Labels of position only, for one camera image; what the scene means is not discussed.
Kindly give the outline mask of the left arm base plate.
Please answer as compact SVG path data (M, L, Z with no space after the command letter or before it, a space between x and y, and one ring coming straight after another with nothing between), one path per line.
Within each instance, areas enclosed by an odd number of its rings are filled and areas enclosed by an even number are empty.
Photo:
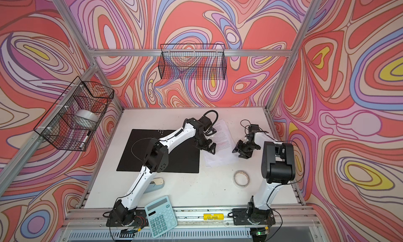
M145 212L143 210L140 210L139 212L131 210L118 213L113 209L109 212L103 213L102 216L107 219L107 227L132 226L134 228L140 228L145 227L148 224L147 220L145 219Z

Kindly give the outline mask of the printed paper stack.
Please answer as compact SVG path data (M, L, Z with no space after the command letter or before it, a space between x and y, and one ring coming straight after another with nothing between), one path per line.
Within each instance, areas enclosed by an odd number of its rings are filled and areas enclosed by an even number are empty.
M216 152L211 154L207 151L202 151L205 165L207 167L219 167L237 163L239 158L235 153L232 153L236 144L227 123L223 119L218 120L214 128L217 132L211 137L211 140L216 144Z

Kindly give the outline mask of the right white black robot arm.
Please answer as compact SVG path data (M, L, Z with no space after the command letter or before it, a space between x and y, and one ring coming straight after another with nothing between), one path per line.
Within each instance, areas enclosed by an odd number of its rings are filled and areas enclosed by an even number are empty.
M255 150L262 151L262 183L246 208L234 208L231 217L235 225L275 224L272 202L284 185L295 179L296 165L293 145L275 140L257 124L246 126L244 140L239 140L233 149L239 158L250 159Z

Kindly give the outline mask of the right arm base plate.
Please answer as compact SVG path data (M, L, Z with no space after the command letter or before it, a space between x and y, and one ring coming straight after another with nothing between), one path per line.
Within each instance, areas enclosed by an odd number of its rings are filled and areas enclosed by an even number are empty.
M235 225L268 225L276 223L272 210L233 208L230 217Z

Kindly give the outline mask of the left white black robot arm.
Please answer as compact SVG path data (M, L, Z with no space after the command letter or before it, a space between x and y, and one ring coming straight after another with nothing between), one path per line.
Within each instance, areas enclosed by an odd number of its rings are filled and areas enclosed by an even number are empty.
M182 127L171 134L155 139L151 138L142 160L142 167L138 177L124 196L115 200L109 215L106 215L108 227L132 226L137 217L136 208L146 189L160 172L169 165L169 154L188 139L194 139L198 150L211 154L216 153L216 143L210 138L217 130L214 124L217 119L211 120L204 114L200 119L185 119Z

